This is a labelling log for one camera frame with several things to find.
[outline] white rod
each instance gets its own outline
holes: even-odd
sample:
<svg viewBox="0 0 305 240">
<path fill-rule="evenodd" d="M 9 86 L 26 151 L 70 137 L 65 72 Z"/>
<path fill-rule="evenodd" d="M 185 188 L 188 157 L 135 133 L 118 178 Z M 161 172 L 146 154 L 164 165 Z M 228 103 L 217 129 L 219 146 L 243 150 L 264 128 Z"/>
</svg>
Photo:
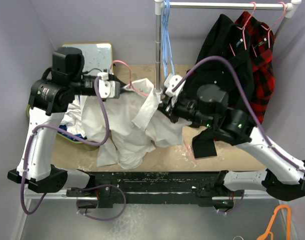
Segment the white rod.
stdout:
<svg viewBox="0 0 305 240">
<path fill-rule="evenodd" d="M 171 8 L 184 9 L 240 9 L 253 10 L 252 3 L 220 3 L 220 2 L 170 2 Z M 282 4 L 257 3 L 256 10 L 284 10 Z"/>
</svg>

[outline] clothing rack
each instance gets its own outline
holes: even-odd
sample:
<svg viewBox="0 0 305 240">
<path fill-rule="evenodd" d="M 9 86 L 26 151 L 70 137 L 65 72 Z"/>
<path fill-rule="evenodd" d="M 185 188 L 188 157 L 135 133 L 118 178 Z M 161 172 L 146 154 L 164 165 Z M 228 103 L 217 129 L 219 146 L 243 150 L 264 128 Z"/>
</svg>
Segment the clothing rack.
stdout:
<svg viewBox="0 0 305 240">
<path fill-rule="evenodd" d="M 162 93 L 161 83 L 161 30 L 162 30 L 162 9 L 164 7 L 163 0 L 155 1 L 155 15 L 156 15 L 156 62 L 155 62 L 155 91 L 157 94 Z M 302 0 L 291 0 L 286 4 L 286 14 L 281 21 L 275 36 L 277 36 L 285 23 L 290 19 Z M 170 2 L 171 8 L 182 9 L 238 9 L 238 10 L 253 10 L 252 3 L 220 3 L 220 2 Z M 256 10 L 284 10 L 284 6 L 272 3 L 257 3 Z"/>
</svg>

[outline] pile of clothes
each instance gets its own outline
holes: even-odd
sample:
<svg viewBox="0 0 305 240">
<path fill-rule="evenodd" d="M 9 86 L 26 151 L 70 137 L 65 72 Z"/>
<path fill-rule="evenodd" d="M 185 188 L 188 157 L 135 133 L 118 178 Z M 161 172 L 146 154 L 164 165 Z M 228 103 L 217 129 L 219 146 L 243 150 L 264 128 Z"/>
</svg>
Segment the pile of clothes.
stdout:
<svg viewBox="0 0 305 240">
<path fill-rule="evenodd" d="M 227 59 L 236 71 L 242 88 L 258 120 L 262 122 L 275 87 L 272 67 L 275 36 L 266 23 L 256 20 L 249 12 L 233 22 L 221 14 L 208 33 L 197 61 L 209 56 Z M 248 112 L 231 73 L 217 61 L 207 62 L 190 75 L 182 95 L 194 99 L 199 87 L 216 84 L 229 94 L 229 107 Z M 214 139 L 206 129 L 192 141 L 195 158 L 216 156 Z"/>
</svg>

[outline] clothes hanger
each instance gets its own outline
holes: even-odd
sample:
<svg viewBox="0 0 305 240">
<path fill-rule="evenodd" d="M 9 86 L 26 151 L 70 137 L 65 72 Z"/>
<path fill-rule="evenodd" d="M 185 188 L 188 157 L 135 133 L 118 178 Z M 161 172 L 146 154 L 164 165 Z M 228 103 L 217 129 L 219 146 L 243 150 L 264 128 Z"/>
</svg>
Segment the clothes hanger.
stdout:
<svg viewBox="0 0 305 240">
<path fill-rule="evenodd" d="M 263 29 L 265 29 L 265 30 L 268 31 L 268 47 L 269 47 L 269 48 L 271 48 L 270 32 L 271 32 L 272 28 L 273 28 L 273 26 L 275 26 L 276 23 L 278 23 L 278 22 L 285 16 L 285 14 L 286 14 L 286 4 L 285 4 L 284 2 L 282 2 L 282 1 L 280 1 L 280 2 L 278 2 L 278 3 L 283 5 L 283 13 L 282 13 L 282 15 L 281 15 L 281 16 L 277 19 L 277 21 L 276 21 L 274 24 L 272 24 L 271 27 L 269 27 L 269 28 L 267 28 L 267 27 L 261 25 Z"/>
<path fill-rule="evenodd" d="M 249 18 L 247 19 L 247 21 L 245 22 L 245 24 L 243 25 L 243 27 L 239 27 L 237 26 L 238 29 L 242 30 L 242 39 L 243 39 L 243 44 L 244 44 L 244 49 L 247 50 L 247 44 L 246 44 L 246 38 L 245 38 L 245 29 L 246 29 L 246 25 L 247 23 L 249 22 L 249 20 L 252 18 L 252 16 L 254 15 L 255 13 L 255 10 L 256 10 L 256 3 L 254 1 L 251 2 L 251 4 L 253 4 L 253 11 L 251 13 L 251 15 L 249 16 Z M 233 50 L 233 47 L 232 45 L 229 43 L 229 46 L 230 46 L 230 49 L 232 51 L 232 54 L 234 56 L 236 56 L 234 50 Z"/>
<path fill-rule="evenodd" d="M 264 232 L 264 234 L 260 235 L 257 240 L 265 240 L 268 235 L 270 234 L 270 240 L 274 240 L 274 234 L 271 232 L 272 229 L 272 225 L 275 221 L 275 218 L 277 216 L 277 213 L 280 209 L 287 209 L 287 229 L 286 229 L 286 240 L 290 240 L 291 239 L 291 216 L 292 216 L 292 211 L 291 208 L 288 205 L 279 205 L 277 206 L 274 211 L 273 211 L 273 215 L 271 216 L 271 219 L 269 221 L 269 224 L 267 226 L 266 231 Z"/>
</svg>

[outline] pink hanger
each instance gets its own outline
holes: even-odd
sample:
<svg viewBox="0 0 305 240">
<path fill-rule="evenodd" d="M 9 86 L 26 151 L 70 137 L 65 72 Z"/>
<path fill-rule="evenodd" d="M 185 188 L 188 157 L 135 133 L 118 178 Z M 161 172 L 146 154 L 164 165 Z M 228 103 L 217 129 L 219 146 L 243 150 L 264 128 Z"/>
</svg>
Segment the pink hanger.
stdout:
<svg viewBox="0 0 305 240">
<path fill-rule="evenodd" d="M 282 19 L 282 18 L 285 16 L 285 14 L 286 14 L 286 4 L 285 4 L 284 2 L 282 2 L 282 1 L 280 1 L 280 2 L 278 2 L 278 3 L 283 5 L 283 13 L 282 13 L 282 15 L 280 16 L 280 18 L 278 18 L 277 21 L 276 21 L 273 25 L 271 25 L 270 28 L 266 28 L 265 26 L 261 25 L 265 30 L 268 31 L 268 47 L 269 47 L 269 48 L 271 47 L 270 32 L 271 32 L 272 28 L 273 28 L 273 26 L 275 26 L 276 23 L 278 23 L 278 21 L 279 21 L 280 19 Z"/>
<path fill-rule="evenodd" d="M 255 13 L 255 10 L 256 10 L 256 3 L 254 1 L 251 2 L 251 4 L 253 4 L 253 11 L 251 13 L 251 15 L 249 16 L 249 18 L 247 19 L 247 21 L 245 22 L 245 24 L 243 25 L 243 27 L 239 27 L 237 26 L 238 29 L 242 30 L 242 39 L 243 39 L 243 44 L 244 44 L 244 49 L 247 50 L 247 44 L 246 44 L 246 38 L 245 38 L 245 29 L 246 29 L 246 26 L 247 26 L 247 23 L 249 22 L 249 20 L 252 18 L 252 16 L 254 15 Z M 233 47 L 231 44 L 229 44 L 230 46 L 230 49 L 232 51 L 232 54 L 234 56 L 236 56 L 234 50 L 233 50 Z"/>
</svg>

